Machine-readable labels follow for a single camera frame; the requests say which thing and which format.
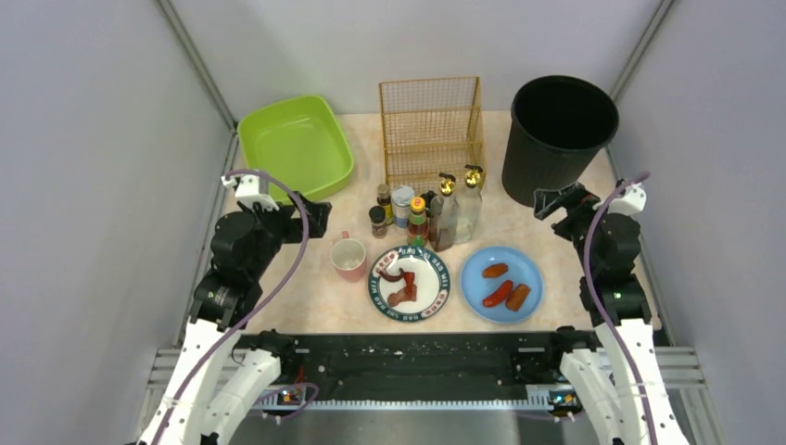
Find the red sauce bottle yellow cap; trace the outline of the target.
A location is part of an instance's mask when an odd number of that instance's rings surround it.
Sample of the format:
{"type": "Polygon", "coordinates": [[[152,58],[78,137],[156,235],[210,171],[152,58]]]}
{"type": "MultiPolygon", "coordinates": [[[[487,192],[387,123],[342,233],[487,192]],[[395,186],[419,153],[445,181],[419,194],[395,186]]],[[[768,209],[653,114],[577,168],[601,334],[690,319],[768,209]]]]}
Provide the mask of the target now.
{"type": "Polygon", "coordinates": [[[407,242],[413,247],[424,247],[428,241],[428,217],[425,200],[414,197],[411,200],[408,219],[407,242]]]}

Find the clear oil dispenser bottle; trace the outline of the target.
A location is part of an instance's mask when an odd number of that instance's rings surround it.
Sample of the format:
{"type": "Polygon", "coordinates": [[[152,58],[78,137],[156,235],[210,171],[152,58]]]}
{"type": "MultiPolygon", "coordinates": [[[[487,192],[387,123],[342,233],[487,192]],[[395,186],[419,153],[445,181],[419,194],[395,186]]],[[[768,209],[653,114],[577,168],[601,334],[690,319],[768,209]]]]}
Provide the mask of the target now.
{"type": "Polygon", "coordinates": [[[453,238],[455,245],[468,243],[473,238],[482,207],[483,168],[466,164],[465,169],[463,187],[457,196],[458,214],[453,238]]]}

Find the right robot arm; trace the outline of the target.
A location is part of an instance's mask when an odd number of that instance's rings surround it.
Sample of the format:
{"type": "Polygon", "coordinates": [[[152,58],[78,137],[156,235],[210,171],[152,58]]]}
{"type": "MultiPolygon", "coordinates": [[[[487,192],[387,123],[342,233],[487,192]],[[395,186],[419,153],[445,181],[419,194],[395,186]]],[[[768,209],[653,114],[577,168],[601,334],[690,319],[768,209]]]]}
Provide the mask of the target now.
{"type": "Polygon", "coordinates": [[[661,374],[653,340],[653,316],[633,272],[641,252],[640,224],[646,193],[639,183],[619,181],[600,198],[582,184],[538,189],[534,215],[543,220],[558,209],[552,225],[572,243],[583,276],[579,296],[590,315],[594,340],[587,346],[567,332],[553,335],[559,370],[577,395],[601,444],[686,444],[661,374]]]}

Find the dark sauce dispenser bottle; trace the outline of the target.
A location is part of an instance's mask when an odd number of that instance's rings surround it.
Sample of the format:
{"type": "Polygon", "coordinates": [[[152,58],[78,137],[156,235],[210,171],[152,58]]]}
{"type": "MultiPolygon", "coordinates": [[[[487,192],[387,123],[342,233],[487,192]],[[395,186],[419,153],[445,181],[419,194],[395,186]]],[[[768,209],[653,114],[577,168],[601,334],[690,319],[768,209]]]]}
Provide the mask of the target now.
{"type": "Polygon", "coordinates": [[[439,193],[429,204],[429,242],[435,252],[450,248],[454,244],[458,207],[456,202],[456,178],[440,172],[439,193]]]}

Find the glass jar black lid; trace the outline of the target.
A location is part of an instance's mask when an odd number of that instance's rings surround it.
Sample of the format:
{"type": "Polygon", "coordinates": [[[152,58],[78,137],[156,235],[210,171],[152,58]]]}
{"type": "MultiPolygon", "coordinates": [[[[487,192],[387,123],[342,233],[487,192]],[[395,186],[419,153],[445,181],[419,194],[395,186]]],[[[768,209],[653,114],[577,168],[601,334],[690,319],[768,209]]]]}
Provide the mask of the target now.
{"type": "Polygon", "coordinates": [[[436,196],[437,196],[437,193],[436,193],[436,192],[434,192],[433,190],[429,190],[429,191],[427,191],[427,192],[425,192],[425,193],[423,193],[423,194],[421,194],[421,195],[420,195],[420,198],[421,198],[421,199],[424,201],[424,203],[425,203],[425,211],[426,211],[427,213],[430,213],[430,212],[431,212],[431,203],[432,203],[432,200],[433,200],[433,199],[434,199],[436,196]]]}

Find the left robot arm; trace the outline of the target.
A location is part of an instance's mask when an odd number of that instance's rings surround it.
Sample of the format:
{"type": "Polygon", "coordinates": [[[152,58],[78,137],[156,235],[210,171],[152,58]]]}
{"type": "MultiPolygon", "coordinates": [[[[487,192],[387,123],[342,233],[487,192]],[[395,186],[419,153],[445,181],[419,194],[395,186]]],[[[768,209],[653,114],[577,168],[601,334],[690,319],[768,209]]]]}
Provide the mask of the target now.
{"type": "Polygon", "coordinates": [[[262,391],[291,365],[293,338],[263,331],[229,381],[219,384],[262,295],[260,279],[282,245],[324,235],[331,204],[302,202],[303,218],[294,205],[266,210],[256,202],[216,222],[210,267],[196,286],[179,357],[138,443],[229,443],[262,391]]]}

